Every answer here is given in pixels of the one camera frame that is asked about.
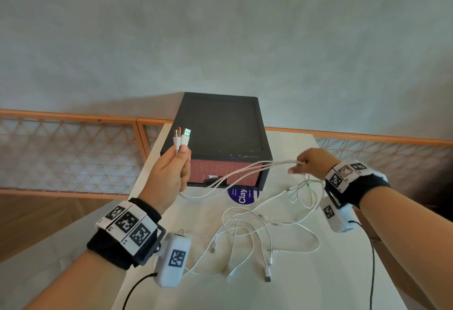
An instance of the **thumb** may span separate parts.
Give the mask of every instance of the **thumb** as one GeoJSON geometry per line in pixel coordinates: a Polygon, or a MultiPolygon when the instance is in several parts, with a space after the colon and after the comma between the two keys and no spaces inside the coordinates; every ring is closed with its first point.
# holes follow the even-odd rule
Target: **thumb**
{"type": "Polygon", "coordinates": [[[174,156],[172,161],[168,164],[171,169],[177,170],[178,173],[183,169],[184,164],[189,158],[189,148],[186,145],[179,147],[178,153],[174,156]]]}
{"type": "Polygon", "coordinates": [[[288,174],[305,174],[309,173],[309,164],[297,164],[294,167],[288,168],[288,174]]]}

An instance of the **orange metal frame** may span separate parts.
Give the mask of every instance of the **orange metal frame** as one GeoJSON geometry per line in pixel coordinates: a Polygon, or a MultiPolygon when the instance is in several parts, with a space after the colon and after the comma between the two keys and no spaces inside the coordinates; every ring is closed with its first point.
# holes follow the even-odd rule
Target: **orange metal frame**
{"type": "MultiPolygon", "coordinates": [[[[130,118],[130,117],[114,117],[114,116],[89,116],[78,114],[66,113],[48,113],[48,112],[34,112],[34,111],[17,111],[17,110],[2,110],[0,109],[0,116],[3,117],[17,117],[17,118],[36,118],[36,119],[57,119],[64,121],[78,121],[78,122],[100,122],[100,123],[120,123],[130,124],[134,130],[134,136],[137,145],[140,149],[140,154],[143,161],[146,161],[150,155],[151,147],[146,132],[145,125],[161,126],[165,123],[173,123],[170,119],[150,119],[150,118],[130,118]]],[[[282,132],[298,132],[308,133],[315,137],[325,137],[334,139],[357,140],[357,141],[379,141],[386,143],[400,143],[411,145],[429,145],[429,146],[447,146],[453,147],[453,141],[433,140],[423,138],[411,137],[398,137],[398,136],[380,136],[380,135],[365,135],[346,132],[329,132],[329,131],[315,131],[315,130],[302,130],[302,129],[287,129],[287,128],[273,128],[265,127],[268,131],[282,131],[282,132]]],[[[14,195],[34,195],[34,196],[47,196],[47,197],[77,197],[77,198],[103,198],[103,199],[127,199],[125,194],[102,194],[102,193],[81,193],[81,192],[53,192],[53,191],[33,191],[33,190],[5,190],[0,189],[0,196],[3,194],[14,195]]]]}

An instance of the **red drawer front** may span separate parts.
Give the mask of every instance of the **red drawer front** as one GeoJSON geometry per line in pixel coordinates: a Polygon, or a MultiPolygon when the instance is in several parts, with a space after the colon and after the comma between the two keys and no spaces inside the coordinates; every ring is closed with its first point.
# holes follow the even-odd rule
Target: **red drawer front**
{"type": "MultiPolygon", "coordinates": [[[[209,161],[209,160],[190,160],[190,179],[189,182],[196,182],[202,184],[203,181],[210,179],[211,176],[225,176],[234,172],[235,170],[244,168],[251,165],[248,162],[230,162],[230,161],[209,161]]],[[[226,183],[231,185],[241,176],[250,173],[250,171],[244,171],[241,173],[229,176],[226,179],[226,183]]],[[[238,185],[243,186],[256,186],[259,173],[253,173],[246,176],[244,179],[239,181],[238,185]]]]}

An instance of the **black box top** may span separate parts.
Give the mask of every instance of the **black box top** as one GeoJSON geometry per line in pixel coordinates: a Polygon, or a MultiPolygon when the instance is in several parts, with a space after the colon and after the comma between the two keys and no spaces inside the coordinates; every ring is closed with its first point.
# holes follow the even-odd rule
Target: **black box top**
{"type": "Polygon", "coordinates": [[[161,154],[173,146],[177,127],[191,130],[192,159],[272,160],[256,97],[186,92],[161,154]]]}

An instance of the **black cable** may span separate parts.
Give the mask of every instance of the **black cable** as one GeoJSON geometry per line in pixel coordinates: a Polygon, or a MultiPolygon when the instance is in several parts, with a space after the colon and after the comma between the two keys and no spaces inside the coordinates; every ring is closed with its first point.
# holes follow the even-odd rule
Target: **black cable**
{"type": "MultiPolygon", "coordinates": [[[[363,231],[366,233],[366,235],[368,236],[368,233],[366,232],[365,228],[358,221],[348,221],[348,222],[358,224],[363,229],[363,231]]],[[[375,262],[375,258],[374,258],[373,241],[371,239],[370,239],[370,243],[371,243],[371,251],[373,253],[373,270],[371,272],[371,291],[370,291],[370,310],[372,310],[372,308],[373,308],[373,291],[374,291],[374,274],[375,274],[376,262],[375,262]]]]}
{"type": "Polygon", "coordinates": [[[140,284],[143,280],[145,280],[146,278],[149,278],[149,277],[155,277],[157,275],[157,273],[151,273],[151,274],[148,274],[147,276],[144,276],[143,278],[141,278],[138,282],[135,283],[135,285],[132,287],[132,289],[129,291],[127,297],[126,297],[126,300],[124,301],[124,304],[123,304],[123,310],[126,308],[126,303],[127,301],[129,300],[129,297],[130,297],[130,294],[132,293],[132,291],[137,287],[138,284],[140,284]]]}

